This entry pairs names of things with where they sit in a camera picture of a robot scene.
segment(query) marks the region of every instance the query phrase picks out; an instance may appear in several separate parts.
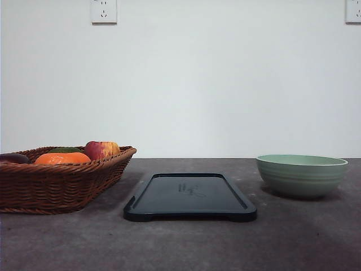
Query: apple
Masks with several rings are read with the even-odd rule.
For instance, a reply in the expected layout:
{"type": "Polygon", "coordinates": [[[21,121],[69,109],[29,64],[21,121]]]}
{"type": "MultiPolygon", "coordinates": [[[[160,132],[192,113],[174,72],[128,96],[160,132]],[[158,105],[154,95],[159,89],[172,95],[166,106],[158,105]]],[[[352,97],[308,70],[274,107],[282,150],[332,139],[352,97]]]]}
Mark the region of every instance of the apple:
{"type": "Polygon", "coordinates": [[[91,160],[98,160],[120,152],[119,146],[111,141],[90,141],[85,145],[84,154],[91,160]]]}
{"type": "Polygon", "coordinates": [[[0,154],[0,163],[29,164],[30,160],[22,154],[0,154]]]}

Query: red apple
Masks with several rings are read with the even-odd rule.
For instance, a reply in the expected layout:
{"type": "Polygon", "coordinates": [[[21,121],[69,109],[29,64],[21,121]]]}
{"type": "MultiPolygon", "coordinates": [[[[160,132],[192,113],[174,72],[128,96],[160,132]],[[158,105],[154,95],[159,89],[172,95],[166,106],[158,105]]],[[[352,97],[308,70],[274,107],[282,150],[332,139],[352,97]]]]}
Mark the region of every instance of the red apple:
{"type": "Polygon", "coordinates": [[[119,146],[111,141],[90,141],[85,145],[84,154],[91,160],[98,160],[120,152],[119,146]]]}

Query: bowl rim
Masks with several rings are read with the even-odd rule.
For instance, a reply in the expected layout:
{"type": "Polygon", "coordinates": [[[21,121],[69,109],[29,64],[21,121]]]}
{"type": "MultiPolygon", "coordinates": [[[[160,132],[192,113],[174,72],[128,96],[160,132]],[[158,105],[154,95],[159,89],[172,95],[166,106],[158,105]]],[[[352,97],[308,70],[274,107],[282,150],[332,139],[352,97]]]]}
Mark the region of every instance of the bowl rim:
{"type": "Polygon", "coordinates": [[[303,166],[303,167],[334,167],[337,165],[347,165],[349,162],[345,159],[341,159],[341,158],[335,158],[335,157],[330,157],[330,156],[318,156],[318,155],[302,155],[302,154],[266,154],[266,155],[260,155],[256,158],[256,160],[258,161],[262,161],[262,162],[266,162],[266,163],[272,163],[272,164],[280,164],[280,165],[297,165],[297,166],[303,166]],[[327,159],[334,159],[334,160],[338,160],[340,161],[339,164],[311,164],[311,165],[306,165],[306,164],[291,164],[291,163],[280,163],[280,162],[274,162],[274,161],[267,161],[264,160],[262,158],[264,158],[265,156],[305,156],[305,157],[315,157],[315,158],[327,158],[327,159]]]}

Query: concrete countertop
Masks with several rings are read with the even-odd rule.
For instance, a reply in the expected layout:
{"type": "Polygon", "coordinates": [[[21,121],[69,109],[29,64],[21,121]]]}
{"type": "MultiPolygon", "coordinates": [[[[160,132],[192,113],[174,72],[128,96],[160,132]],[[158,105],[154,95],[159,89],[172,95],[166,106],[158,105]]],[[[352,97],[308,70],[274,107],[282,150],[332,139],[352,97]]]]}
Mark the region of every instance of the concrete countertop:
{"type": "Polygon", "coordinates": [[[279,197],[254,159],[132,159],[83,210],[1,214],[2,271],[361,270],[361,159],[318,200],[279,197]],[[252,222],[130,222],[122,209],[150,172],[224,172],[258,209],[252,222]]]}

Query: wicker basket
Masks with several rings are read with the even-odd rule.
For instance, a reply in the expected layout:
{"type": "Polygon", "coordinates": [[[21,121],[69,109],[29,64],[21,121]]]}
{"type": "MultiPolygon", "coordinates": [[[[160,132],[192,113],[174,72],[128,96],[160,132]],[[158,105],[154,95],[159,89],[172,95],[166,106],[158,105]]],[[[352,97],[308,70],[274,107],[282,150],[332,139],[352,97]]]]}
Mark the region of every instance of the wicker basket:
{"type": "MultiPolygon", "coordinates": [[[[17,153],[34,162],[53,148],[17,153]]],[[[83,164],[1,164],[0,212],[52,215],[83,209],[120,179],[137,151],[130,146],[120,150],[117,155],[83,164]]]]}

